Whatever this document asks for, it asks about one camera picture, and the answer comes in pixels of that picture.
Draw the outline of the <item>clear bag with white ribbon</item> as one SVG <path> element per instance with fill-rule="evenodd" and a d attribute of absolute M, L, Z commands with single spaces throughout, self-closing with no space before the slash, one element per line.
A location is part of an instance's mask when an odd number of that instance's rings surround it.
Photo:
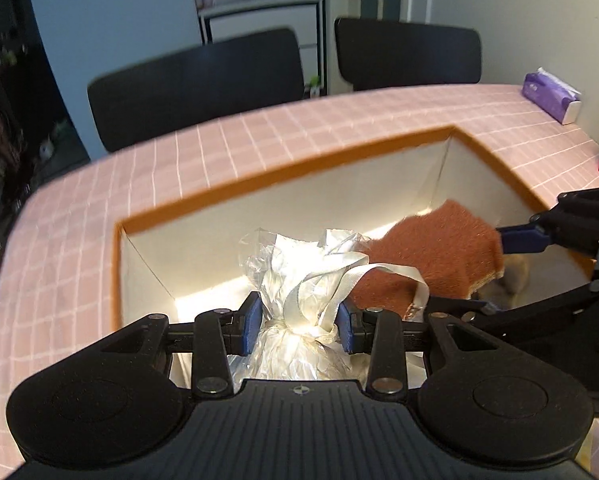
<path fill-rule="evenodd" d="M 429 285 L 414 266 L 372 263 L 361 248 L 368 239 L 355 231 L 327 229 L 306 242 L 258 230 L 242 238 L 240 266 L 264 305 L 260 332 L 247 356 L 229 357 L 235 389 L 246 379 L 365 382 L 365 350 L 344 349 L 336 327 L 339 306 L 373 270 L 402 276 L 415 285 L 410 304 L 421 310 Z"/>

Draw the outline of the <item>brown bear-shaped sponge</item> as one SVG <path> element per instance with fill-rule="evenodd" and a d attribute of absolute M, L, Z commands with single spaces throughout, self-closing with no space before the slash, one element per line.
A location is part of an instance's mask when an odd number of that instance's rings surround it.
<path fill-rule="evenodd" d="M 436 297 L 470 298 L 505 270 L 499 232 L 454 200 L 429 214 L 400 220 L 358 249 L 372 263 L 413 266 Z M 415 299 L 417 287 L 412 278 L 373 269 L 348 299 L 360 310 L 383 308 L 409 320 L 426 306 Z"/>

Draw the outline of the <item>orange storage box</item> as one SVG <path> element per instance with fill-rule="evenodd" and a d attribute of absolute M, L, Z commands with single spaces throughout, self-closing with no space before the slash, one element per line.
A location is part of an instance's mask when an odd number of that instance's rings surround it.
<path fill-rule="evenodd" d="M 308 243 L 328 229 L 379 237 L 446 200 L 492 226 L 523 223 L 553 205 L 455 127 L 313 156 L 122 220 L 112 323 L 150 313 L 191 322 L 211 309 L 237 309 L 252 288 L 240 262 L 259 232 Z"/>

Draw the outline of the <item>purple tissue pack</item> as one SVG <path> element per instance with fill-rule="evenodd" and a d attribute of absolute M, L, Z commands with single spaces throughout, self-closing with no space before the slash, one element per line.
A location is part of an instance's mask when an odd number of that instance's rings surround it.
<path fill-rule="evenodd" d="M 581 93 L 542 67 L 525 75 L 522 96 L 561 125 L 576 122 L 581 109 Z"/>

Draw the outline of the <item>right black chair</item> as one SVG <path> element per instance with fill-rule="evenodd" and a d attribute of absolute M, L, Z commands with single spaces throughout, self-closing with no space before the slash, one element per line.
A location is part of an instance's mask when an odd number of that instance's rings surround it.
<path fill-rule="evenodd" d="M 356 91 L 477 84 L 482 40 L 471 28 L 336 18 L 337 65 Z"/>

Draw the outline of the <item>black chair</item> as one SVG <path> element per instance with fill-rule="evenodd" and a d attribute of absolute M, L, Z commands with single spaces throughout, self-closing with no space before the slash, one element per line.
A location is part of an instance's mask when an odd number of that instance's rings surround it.
<path fill-rule="evenodd" d="M 336 18 L 337 65 L 356 91 L 477 84 L 482 40 L 471 28 Z"/>
<path fill-rule="evenodd" d="M 88 85 L 96 131 L 109 152 L 303 96 L 298 42 L 287 27 L 169 53 Z"/>

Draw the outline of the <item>left black chair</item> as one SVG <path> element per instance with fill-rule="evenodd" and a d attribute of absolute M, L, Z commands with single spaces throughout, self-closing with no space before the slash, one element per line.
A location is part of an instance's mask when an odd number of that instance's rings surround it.
<path fill-rule="evenodd" d="M 287 27 L 169 53 L 88 85 L 96 131 L 109 152 L 303 96 L 298 42 Z"/>

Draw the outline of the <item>white vanity cabinet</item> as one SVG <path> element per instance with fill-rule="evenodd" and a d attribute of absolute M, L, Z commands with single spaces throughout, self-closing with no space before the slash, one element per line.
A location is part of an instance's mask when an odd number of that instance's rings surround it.
<path fill-rule="evenodd" d="M 272 29 L 290 29 L 298 44 L 305 86 L 312 96 L 328 90 L 324 0 L 238 0 L 197 13 L 204 44 Z"/>

